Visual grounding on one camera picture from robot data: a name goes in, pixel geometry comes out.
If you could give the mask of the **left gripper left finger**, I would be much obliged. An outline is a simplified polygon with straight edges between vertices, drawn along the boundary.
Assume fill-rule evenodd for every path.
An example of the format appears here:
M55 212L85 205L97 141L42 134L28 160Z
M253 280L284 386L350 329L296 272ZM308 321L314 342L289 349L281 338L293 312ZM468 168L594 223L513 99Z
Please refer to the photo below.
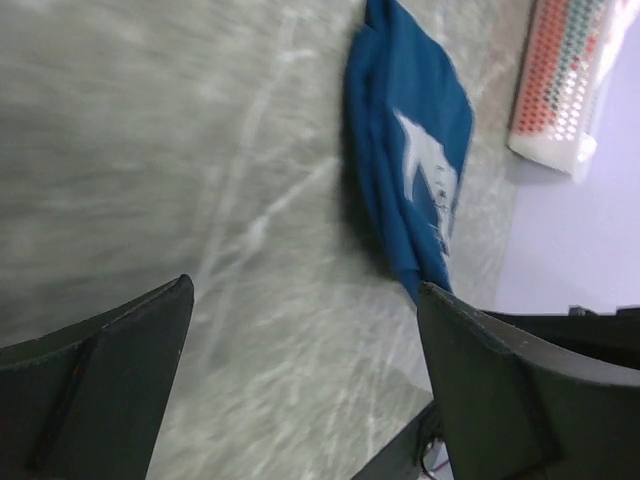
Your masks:
M193 282L181 275L2 348L2 478L145 478L193 306Z

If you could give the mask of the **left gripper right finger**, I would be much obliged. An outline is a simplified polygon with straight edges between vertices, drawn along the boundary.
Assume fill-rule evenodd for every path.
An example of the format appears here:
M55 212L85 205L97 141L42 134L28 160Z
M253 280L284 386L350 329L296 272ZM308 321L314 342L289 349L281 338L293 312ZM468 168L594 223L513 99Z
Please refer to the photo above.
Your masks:
M458 479L635 479L639 368L546 341L443 289L418 325Z

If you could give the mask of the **blue t shirt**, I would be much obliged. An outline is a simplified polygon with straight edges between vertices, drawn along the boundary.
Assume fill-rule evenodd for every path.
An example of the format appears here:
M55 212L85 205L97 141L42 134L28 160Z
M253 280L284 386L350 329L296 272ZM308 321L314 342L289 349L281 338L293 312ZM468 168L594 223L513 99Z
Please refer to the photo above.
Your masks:
M474 115L445 50L397 1L369 1L345 72L364 201L413 301L450 290L451 237Z

